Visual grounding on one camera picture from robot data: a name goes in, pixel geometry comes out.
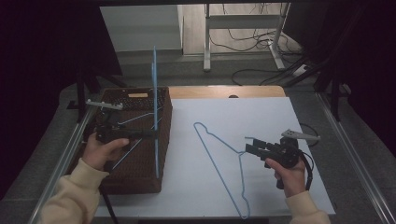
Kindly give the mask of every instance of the black cable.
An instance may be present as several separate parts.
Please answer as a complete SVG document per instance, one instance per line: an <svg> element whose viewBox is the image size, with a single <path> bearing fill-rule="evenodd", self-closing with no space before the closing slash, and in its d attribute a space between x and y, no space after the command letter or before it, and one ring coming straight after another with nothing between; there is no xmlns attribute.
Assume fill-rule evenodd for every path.
<svg viewBox="0 0 396 224"><path fill-rule="evenodd" d="M287 36L285 36L285 35L280 35L280 36L286 39L285 47L286 47L286 49L288 49L288 51L291 54L293 54L293 55L303 55L302 52L296 52L296 51L293 51L293 50L289 49L289 45L288 45L289 44L289 38Z"/></svg>
<svg viewBox="0 0 396 224"><path fill-rule="evenodd" d="M250 12L248 13L249 15L253 12L254 8L250 10Z"/></svg>
<svg viewBox="0 0 396 224"><path fill-rule="evenodd" d="M110 200L108 199L107 193L105 192L105 188L103 187L103 185L99 185L99 192L102 194L103 199L105 200L108 213L110 214L111 219L113 219L114 224L119 224L119 221L117 220L116 214L114 214L113 207L111 206Z"/></svg>
<svg viewBox="0 0 396 224"><path fill-rule="evenodd" d="M238 85L238 86L243 86L242 84L238 83L237 81L235 81L234 77L236 74L240 73L240 72L267 72L267 73L278 73L279 71L269 71L269 70L261 70L261 69L242 69L242 70L238 70L236 72L234 72L231 75L231 81Z"/></svg>
<svg viewBox="0 0 396 224"><path fill-rule="evenodd" d="M295 61L295 62L292 62L292 61L289 61L289 59L286 59L285 56L288 56L288 54L279 53L279 55L282 58L282 60L287 62L287 63L297 63L298 62L298 60Z"/></svg>
<svg viewBox="0 0 396 224"><path fill-rule="evenodd" d="M294 64L292 64L291 66L289 66L288 69L283 70L283 71L282 71L280 74L278 74L277 76L275 76L275 77L269 77L269 78L263 80L263 81L259 84L259 86L261 86L262 84L264 84L264 82L267 82L268 80L274 79L274 78L276 78L276 77L280 77L281 75L286 74L286 73L289 72L290 70L295 69L297 65L303 63L305 60L307 60L305 57L300 58L296 63L294 63Z"/></svg>
<svg viewBox="0 0 396 224"><path fill-rule="evenodd" d="M306 190L309 190L310 188L311 188L311 183L312 183L312 179L314 178L314 176L313 176L313 171L314 171L314 161L312 160L312 157L311 156L309 156L308 154L306 154L306 153L304 153L304 154L301 154L300 155L300 158L301 158L301 160L303 161L303 163L304 163L304 165L305 165L305 169L306 169L306 172L307 172L307 174L308 174L308 177L306 178L306 184L305 184L305 189ZM311 158L311 161L312 161L312 167L309 165L309 162L308 162L308 160L306 159L306 157L305 157L305 155L307 155L309 158Z"/></svg>
<svg viewBox="0 0 396 224"><path fill-rule="evenodd" d="M268 5L262 4L261 13L262 13L262 10L263 10L263 7L264 7L264 6L268 6ZM282 13L282 7L283 7L283 4L281 4L280 13ZM329 41L331 41L331 40L333 39L334 36L336 36L340 31L342 31L342 27L343 27L343 24L338 24L338 26L334 28L333 32L332 32L330 35L326 36L326 38L322 41L322 43L321 43L319 46L315 46L313 49L309 50L310 52L304 52L304 53L298 53L298 52L295 52L295 51L290 50L290 49L289 49L289 46L288 46L288 41L289 41L289 39L286 38L286 37L283 36L283 35L281 35L281 36L283 36L283 37L286 38L286 41L287 41L287 42L286 42L286 48L287 48L291 53L303 54L305 57L310 57L310 56L312 56L312 55L315 55L315 54L317 53L317 50L321 50L321 47L322 47L322 46L326 46L326 44L327 44ZM254 38L254 39L258 38L258 39L260 39L262 36L264 36L264 35L269 35L269 34L272 33L272 32L268 32L267 34L264 34L264 35L255 35L256 30L255 30L255 32L253 33L253 37L246 37L246 38L240 38L240 39L238 39L238 38L233 38L233 36L231 35L231 32L229 32L229 33L230 33L230 36L232 36L232 38L235 39L235 40L246 40L246 39L251 39L251 38ZM228 47L228 46L215 44L215 43L213 42L213 40L211 40L211 41L212 41L212 43L213 43L214 45L218 45L218 46L220 46L220 47L224 47L224 48L228 48L228 49L232 49L232 50L236 50L236 51L247 51L247 50L253 49L253 48L255 48L255 47L258 48L259 45L260 45L262 42L264 42L264 41L258 41L258 43L256 43L256 45L255 45L254 47L252 47L252 48L238 50L238 49L230 48L230 47ZM280 50L280 51L281 51L281 54L286 55L286 54L285 54L285 51L283 51L283 50Z"/></svg>
<svg viewBox="0 0 396 224"><path fill-rule="evenodd" d="M317 137L319 137L319 133L318 133L313 127L309 126L309 125L306 124L306 123L300 123L300 125L309 128L310 130L312 130L312 132L315 133L315 135L316 135ZM316 145L318 144L318 142L319 142L319 140L315 141L315 143L313 143L313 144L308 144L308 146L309 146L309 147L314 147L314 146L316 146Z"/></svg>
<svg viewBox="0 0 396 224"><path fill-rule="evenodd" d="M310 166L310 168L311 168L311 170L313 171L314 170L314 167L315 167L315 163L314 163L314 159L310 156L310 155L308 155L306 152L304 152L304 154L307 156L307 157L309 157L309 159L311 160L311 166Z"/></svg>
<svg viewBox="0 0 396 224"><path fill-rule="evenodd" d="M265 36L265 35L270 35L271 33L273 33L274 31L272 31L272 32L269 32L269 33L265 33L265 34L262 34L262 35L254 35L254 36L251 36L251 37L244 37L244 38L235 38L235 37L233 37L232 35L231 35L231 33L230 33L230 36L231 36L231 38L233 39L233 40L249 40L249 39L255 39L255 40L257 40L257 39L260 39L262 36Z"/></svg>
<svg viewBox="0 0 396 224"><path fill-rule="evenodd" d="M275 80L271 83L267 83L266 85L272 84L272 83L276 83L276 85L279 85L278 84L279 81L285 79L286 77L291 76L298 69L298 67L301 66L302 64L304 64L307 60L308 60L308 58L305 58L305 57L300 58L299 60L297 60L297 62L295 62L293 65L290 66L290 69L289 69L289 71L291 71L290 73L285 73L285 76L283 76L283 77L279 78L278 80Z"/></svg>
<svg viewBox="0 0 396 224"><path fill-rule="evenodd" d="M262 14L262 11L264 10L264 6L265 6L265 4L264 3L262 3L262 8L260 9L260 12L259 12L259 14L261 15ZM257 31L258 29L254 29L254 31L253 31L253 39L255 39L256 41L258 41L261 37L262 37L262 35L260 35L257 39L255 38L255 34L256 34L256 31Z"/></svg>
<svg viewBox="0 0 396 224"><path fill-rule="evenodd" d="M253 47L248 48L248 49L233 49L233 48L228 47L228 46L225 46L225 45L216 44L215 42L213 42L212 37L211 37L210 35L209 35L209 39L210 39L210 42L212 42L212 44L215 45L215 46L224 47L224 48L226 48L226 49L232 49L232 50L240 51L240 52L248 51L248 50L254 49L254 48L259 44L259 42L258 42L258 43L256 43ZM260 40L260 42L264 42L264 41L268 41L268 40L269 40L269 39L264 39L264 40Z"/></svg>
<svg viewBox="0 0 396 224"><path fill-rule="evenodd" d="M227 14L227 11L225 10L225 6L224 6L224 4L222 5L222 7L223 7L223 13L224 13L224 15L226 15ZM262 8L261 8L261 10L260 10L260 14L262 14L262 10L263 10L263 8L264 8L264 5L262 5ZM255 29L254 30L254 32L253 32L253 36L252 37L245 37L245 38L234 38L233 37L233 35L231 34L231 31L230 31L230 29L228 29L228 33L230 34L230 37L231 37L231 39L233 39L233 40L248 40L248 39L256 39L255 37L257 37L257 36L255 36L255 34L256 34L256 30L257 29Z"/></svg>

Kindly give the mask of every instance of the cable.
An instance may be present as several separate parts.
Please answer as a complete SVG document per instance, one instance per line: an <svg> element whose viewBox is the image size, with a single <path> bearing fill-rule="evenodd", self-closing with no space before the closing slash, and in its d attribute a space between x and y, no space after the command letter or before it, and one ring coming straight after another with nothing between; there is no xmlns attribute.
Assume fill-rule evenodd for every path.
<svg viewBox="0 0 396 224"><path fill-rule="evenodd" d="M114 224L119 224L119 221L117 220L116 214L114 214L113 206L111 206L111 202L108 199L107 193L105 191L105 188L103 185L99 185L99 192L102 194L103 199L105 200L105 204L108 210L108 213L111 216L111 219L113 219Z"/></svg>
<svg viewBox="0 0 396 224"><path fill-rule="evenodd" d="M307 155L309 158L311 158L312 161L312 167L309 165L308 160L306 159L305 155ZM311 184L312 184L312 179L314 178L313 175L313 171L314 171L314 161L312 160L312 157L309 156L308 154L304 153L300 155L301 160L303 161L304 165L305 165L305 169L307 172L307 178L306 178L306 184L305 184L305 189L309 190L311 188Z"/></svg>
<svg viewBox="0 0 396 224"><path fill-rule="evenodd" d="M311 160L311 170L312 171L314 171L314 167L315 167L315 163L314 163L314 159L310 156L310 155L308 155L306 152L304 152L304 154L305 154L305 156L307 156L310 160Z"/></svg>
<svg viewBox="0 0 396 224"><path fill-rule="evenodd" d="M238 85L238 86L243 86L242 84L238 83L237 81L235 81L234 77L236 76L236 74L240 73L240 72L267 72L267 73L278 73L279 71L269 71L269 70L261 70L261 69L242 69L242 70L238 70L236 72L234 72L231 75L231 81L233 82L233 84Z"/></svg>
<svg viewBox="0 0 396 224"><path fill-rule="evenodd" d="M231 35L231 33L230 33L230 36L231 36L231 38L233 39L233 40L249 40L249 39L255 39L255 40L257 40L257 39L259 39L259 38L261 38L262 36L265 36L265 35L270 35L271 33L273 33L274 31L272 31L272 32L269 32L269 33L265 33L265 34L262 34L262 35L253 35L253 36L251 36L251 37L244 37L244 38L235 38L235 37L233 37L232 35Z"/></svg>
<svg viewBox="0 0 396 224"><path fill-rule="evenodd" d="M233 49L233 48L228 47L228 46L225 46L225 45L216 44L215 42L213 42L212 37L211 37L210 35L209 35L209 39L210 39L210 42L212 42L212 44L215 45L215 46L224 47L224 48L226 48L226 49L232 49L232 50L240 51L240 52L248 51L248 50L250 50L250 49L254 49L254 48L259 44L259 43L256 43L253 47L248 48L248 49Z"/></svg>
<svg viewBox="0 0 396 224"><path fill-rule="evenodd" d="M279 85L279 84L278 84L279 81L285 79L286 77L291 76L291 75L294 73L294 71L297 70L298 66L301 66L302 64L304 64L306 60L307 60L307 58L301 58L301 60L298 60L296 63L294 63L294 64L292 65L292 69L290 69L290 70L292 70L292 72L290 72L290 73L285 73L285 75L284 75L283 77L280 77L278 80L275 80L275 81L273 81L273 82L271 82L271 83L267 83L267 85L268 85L268 84L272 84L272 83L276 83L277 85Z"/></svg>
<svg viewBox="0 0 396 224"><path fill-rule="evenodd" d="M290 70L295 69L297 65L303 63L305 60L307 60L307 59L306 59L305 57L302 57L302 58L299 59L296 63L292 64L288 69L282 71L282 72L281 72L280 74L278 74L277 76L269 77L269 78L263 80L263 81L259 84L259 86L263 85L263 84L264 84L265 82L267 82L268 80L274 79L274 78L276 78L276 77L280 77L280 76L282 76L282 75L284 75L284 74L286 74L286 76L289 75L289 74L287 74L287 72L289 72Z"/></svg>
<svg viewBox="0 0 396 224"><path fill-rule="evenodd" d="M319 133L318 133L313 127L309 126L309 125L306 124L306 123L300 123L300 125L309 128L310 130L312 130L312 132L315 133L315 135L316 135L317 137L319 137ZM309 147L314 147L314 146L316 146L316 145L318 144L318 142L319 142L319 140L315 141L315 143L313 143L313 144L311 144L311 145L308 144L308 146L309 146Z"/></svg>
<svg viewBox="0 0 396 224"><path fill-rule="evenodd" d="M279 53L279 55L282 58L282 60L287 62L287 63L296 63L296 62L298 62L298 60L295 61L295 62L292 62L292 61L289 61L289 59L286 59L285 56L287 56L288 54Z"/></svg>
<svg viewBox="0 0 396 224"><path fill-rule="evenodd" d="M227 11L225 10L224 4L222 4L222 7L223 7L223 13L224 13L224 15L226 15L226 14L227 14ZM228 33L230 34L230 37L231 37L231 39L233 39L233 40L247 40L247 39L252 39L252 38L255 39L256 30L257 30L257 29L254 30L253 36L252 36L252 37L245 37L245 38L235 38L235 37L233 37L233 35L231 34L230 29L228 29Z"/></svg>
<svg viewBox="0 0 396 224"><path fill-rule="evenodd" d="M289 44L289 38L288 38L287 36L285 36L285 35L280 35L280 36L286 39L285 47L286 47L286 49L288 49L288 51L289 51L291 54L293 54L293 55L295 55L295 54L297 54L297 55L303 55L303 52L296 52L296 51L293 51L293 50L289 49L289 45L288 45L288 44Z"/></svg>

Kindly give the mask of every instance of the wall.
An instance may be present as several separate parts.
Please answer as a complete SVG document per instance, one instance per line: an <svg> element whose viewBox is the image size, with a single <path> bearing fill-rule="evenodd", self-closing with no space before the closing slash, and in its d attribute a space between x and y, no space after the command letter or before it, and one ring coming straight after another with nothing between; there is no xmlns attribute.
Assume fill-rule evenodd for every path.
<svg viewBox="0 0 396 224"><path fill-rule="evenodd" d="M101 7L116 52L181 49L177 6Z"/></svg>

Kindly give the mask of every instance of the hand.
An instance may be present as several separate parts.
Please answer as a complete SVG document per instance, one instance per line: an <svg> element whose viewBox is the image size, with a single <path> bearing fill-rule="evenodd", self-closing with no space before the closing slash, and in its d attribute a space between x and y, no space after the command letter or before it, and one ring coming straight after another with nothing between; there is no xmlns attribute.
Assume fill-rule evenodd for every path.
<svg viewBox="0 0 396 224"><path fill-rule="evenodd" d="M116 160L120 156L122 147L128 144L129 139L120 138L104 145L96 140L96 133L92 133L88 138L82 160L93 169L103 171L105 163Z"/></svg>
<svg viewBox="0 0 396 224"><path fill-rule="evenodd" d="M283 180L287 198L305 191L305 165L301 160L290 169L271 159L266 159L265 162L275 170L275 178Z"/></svg>

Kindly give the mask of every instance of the aluminum rail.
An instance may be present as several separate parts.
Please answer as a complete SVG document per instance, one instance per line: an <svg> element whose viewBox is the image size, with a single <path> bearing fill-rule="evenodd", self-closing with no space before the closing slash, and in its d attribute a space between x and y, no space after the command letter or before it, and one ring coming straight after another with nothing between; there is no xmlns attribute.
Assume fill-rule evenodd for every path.
<svg viewBox="0 0 396 224"><path fill-rule="evenodd" d="M338 140L340 141L350 163L352 164L352 167L354 168L359 180L361 181L364 189L366 190L369 199L371 200L375 208L375 211L381 218L382 223L396 223L394 215L391 213L388 203L382 195L380 188L370 176L367 168L361 160L361 157L357 153L357 150L354 148L352 142L349 140L349 137L347 136L343 125L341 124L341 122L338 122L332 115L332 112L330 110L330 103L327 100L325 93L317 93L317 97L322 105L327 119L332 125L332 128L334 129Z"/></svg>
<svg viewBox="0 0 396 224"><path fill-rule="evenodd" d="M38 200L37 205L35 206L35 210L33 210L33 214L31 215L28 222L29 224L38 222L39 211L41 210L41 207L52 196L58 179L62 175L64 175L64 173L67 171L69 163L73 159L73 156L75 155L78 145L80 144L80 140L82 137L82 133L84 132L84 128L87 125L90 117L93 115L95 109L96 107L89 106L81 122L76 125L76 128L74 129L69 142L64 148L64 153L62 154L57 165L55 166L55 169L49 178L49 182L47 183L47 186L44 188L43 193L41 194L41 197Z"/></svg>

